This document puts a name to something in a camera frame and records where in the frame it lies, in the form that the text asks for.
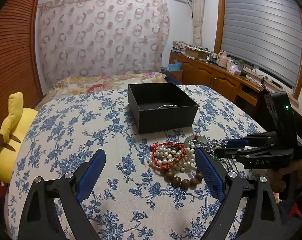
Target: sheer curtain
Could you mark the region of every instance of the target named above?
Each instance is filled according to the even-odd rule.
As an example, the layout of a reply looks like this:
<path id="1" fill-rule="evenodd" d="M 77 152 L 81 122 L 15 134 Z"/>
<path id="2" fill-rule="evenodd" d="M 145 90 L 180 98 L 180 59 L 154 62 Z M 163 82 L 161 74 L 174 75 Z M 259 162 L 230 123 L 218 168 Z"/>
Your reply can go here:
<path id="1" fill-rule="evenodd" d="M 40 6 L 49 87 L 69 76 L 157 72 L 169 35 L 165 0 L 56 0 Z"/>
<path id="2" fill-rule="evenodd" d="M 192 0 L 193 42 L 198 46 L 202 46 L 203 9 L 204 0 Z"/>

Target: screw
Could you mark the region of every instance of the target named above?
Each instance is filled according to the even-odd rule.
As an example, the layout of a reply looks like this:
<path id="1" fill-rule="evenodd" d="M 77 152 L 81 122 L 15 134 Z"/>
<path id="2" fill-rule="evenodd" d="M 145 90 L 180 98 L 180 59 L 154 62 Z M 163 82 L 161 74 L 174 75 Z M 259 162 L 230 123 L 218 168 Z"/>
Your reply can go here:
<path id="1" fill-rule="evenodd" d="M 231 178 L 235 178 L 236 177 L 236 173 L 234 171 L 229 171 L 228 172 L 229 177 Z"/>
<path id="2" fill-rule="evenodd" d="M 73 173 L 72 173 L 72 172 L 67 172 L 67 173 L 64 174 L 64 177 L 65 177 L 66 179 L 70 179 L 70 178 L 73 177 Z"/>
<path id="3" fill-rule="evenodd" d="M 265 183 L 265 182 L 267 182 L 267 178 L 266 177 L 260 177 L 260 181 Z"/>
<path id="4" fill-rule="evenodd" d="M 34 179 L 35 183 L 39 183 L 42 180 L 42 177 L 38 176 Z"/>

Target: window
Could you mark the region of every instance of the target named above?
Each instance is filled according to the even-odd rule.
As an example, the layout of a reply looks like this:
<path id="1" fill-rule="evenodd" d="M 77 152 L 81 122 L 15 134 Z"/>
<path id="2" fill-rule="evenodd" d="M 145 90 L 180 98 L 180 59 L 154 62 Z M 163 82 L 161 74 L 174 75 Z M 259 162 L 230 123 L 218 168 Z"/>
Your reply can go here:
<path id="1" fill-rule="evenodd" d="M 302 18 L 294 0 L 219 0 L 219 17 L 215 51 L 254 64 L 299 95 Z"/>

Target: bed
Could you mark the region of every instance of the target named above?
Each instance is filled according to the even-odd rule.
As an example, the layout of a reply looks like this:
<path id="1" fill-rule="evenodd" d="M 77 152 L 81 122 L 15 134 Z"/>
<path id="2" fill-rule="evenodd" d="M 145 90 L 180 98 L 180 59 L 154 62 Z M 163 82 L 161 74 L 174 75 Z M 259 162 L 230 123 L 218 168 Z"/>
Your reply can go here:
<path id="1" fill-rule="evenodd" d="M 101 77 L 68 77 L 57 82 L 35 107 L 35 110 L 38 111 L 44 104 L 53 99 L 113 89 L 125 89 L 128 84 L 135 83 L 166 83 L 165 77 L 164 74 L 159 72 Z"/>
<path id="2" fill-rule="evenodd" d="M 199 109 L 192 127 L 138 134 L 128 106 L 128 89 L 99 91 L 53 99 L 39 110 L 16 159 L 7 198 L 8 223 L 18 237 L 22 208 L 36 176 L 60 178 L 88 161 L 98 148 L 106 166 L 82 208 L 101 239 L 199 239 L 215 216 L 219 201 L 203 181 L 196 189 L 181 190 L 166 183 L 146 162 L 150 145 L 183 142 L 191 135 L 212 139 L 239 138 L 264 132 L 252 118 L 211 88 L 180 86 Z M 235 160 L 225 163 L 245 178 L 257 178 Z M 195 176 L 193 166 L 181 179 Z M 226 239 L 235 237 L 245 207 Z M 63 207 L 55 199 L 67 238 L 74 239 Z"/>

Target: black box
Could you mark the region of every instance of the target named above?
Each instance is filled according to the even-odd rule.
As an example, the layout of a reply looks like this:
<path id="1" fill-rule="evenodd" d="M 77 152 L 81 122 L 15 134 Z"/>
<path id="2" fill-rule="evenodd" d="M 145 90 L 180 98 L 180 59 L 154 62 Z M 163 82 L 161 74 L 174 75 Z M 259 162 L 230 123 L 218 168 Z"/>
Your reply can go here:
<path id="1" fill-rule="evenodd" d="M 139 133 L 191 126 L 198 105 L 173 83 L 129 84 L 129 106 Z M 161 108 L 163 105 L 177 107 Z"/>

